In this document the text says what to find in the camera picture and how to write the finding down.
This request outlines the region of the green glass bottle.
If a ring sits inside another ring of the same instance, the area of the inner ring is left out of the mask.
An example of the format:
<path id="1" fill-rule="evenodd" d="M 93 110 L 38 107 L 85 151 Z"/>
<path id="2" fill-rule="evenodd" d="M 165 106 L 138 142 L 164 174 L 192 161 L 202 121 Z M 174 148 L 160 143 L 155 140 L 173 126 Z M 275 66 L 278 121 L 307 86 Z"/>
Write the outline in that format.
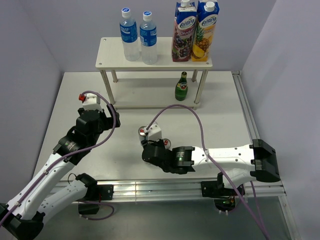
<path id="1" fill-rule="evenodd" d="M 188 94 L 187 72 L 183 71 L 175 86 L 174 96 L 177 101 L 184 101 Z"/>

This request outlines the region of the Pocari Sweat bottle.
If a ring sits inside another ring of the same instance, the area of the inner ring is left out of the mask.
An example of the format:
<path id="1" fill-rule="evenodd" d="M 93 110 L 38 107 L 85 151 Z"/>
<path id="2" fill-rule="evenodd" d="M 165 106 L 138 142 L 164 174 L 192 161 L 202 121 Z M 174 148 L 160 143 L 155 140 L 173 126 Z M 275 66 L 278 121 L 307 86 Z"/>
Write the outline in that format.
<path id="1" fill-rule="evenodd" d="M 121 17 L 119 27 L 124 57 L 128 61 L 134 62 L 140 57 L 137 23 L 128 7 L 121 10 Z"/>
<path id="2" fill-rule="evenodd" d="M 153 65 L 158 60 L 157 52 L 157 26 L 153 21 L 152 12 L 144 11 L 139 26 L 142 61 Z"/>

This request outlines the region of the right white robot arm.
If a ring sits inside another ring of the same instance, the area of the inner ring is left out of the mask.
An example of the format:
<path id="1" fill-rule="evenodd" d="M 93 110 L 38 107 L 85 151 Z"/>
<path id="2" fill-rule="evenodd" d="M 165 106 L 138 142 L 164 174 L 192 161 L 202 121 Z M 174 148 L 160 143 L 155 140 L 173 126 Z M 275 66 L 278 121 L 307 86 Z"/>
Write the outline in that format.
<path id="1" fill-rule="evenodd" d="M 206 169 L 219 169 L 216 180 L 201 182 L 201 194 L 207 198 L 223 198 L 241 193 L 243 185 L 257 180 L 262 183 L 280 181 L 276 150 L 262 139 L 230 148 L 202 149 L 196 146 L 167 148 L 163 139 L 142 140 L 142 160 L 165 173 L 184 175 Z"/>

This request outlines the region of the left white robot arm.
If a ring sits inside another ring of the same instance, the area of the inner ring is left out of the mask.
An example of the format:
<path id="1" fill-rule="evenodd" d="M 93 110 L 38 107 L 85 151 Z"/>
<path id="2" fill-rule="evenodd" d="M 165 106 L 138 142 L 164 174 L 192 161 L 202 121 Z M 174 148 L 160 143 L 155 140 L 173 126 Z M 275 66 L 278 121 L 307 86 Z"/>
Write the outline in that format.
<path id="1" fill-rule="evenodd" d="M 97 103 L 79 108 L 76 124 L 58 141 L 42 169 L 19 194 L 0 205 L 0 225 L 16 239 L 35 239 L 44 225 L 72 202 L 99 199 L 100 187 L 86 173 L 49 194 L 91 149 L 99 146 L 98 138 L 104 131 L 120 127 L 120 115 L 114 106 L 108 104 L 107 109 L 109 117 Z"/>

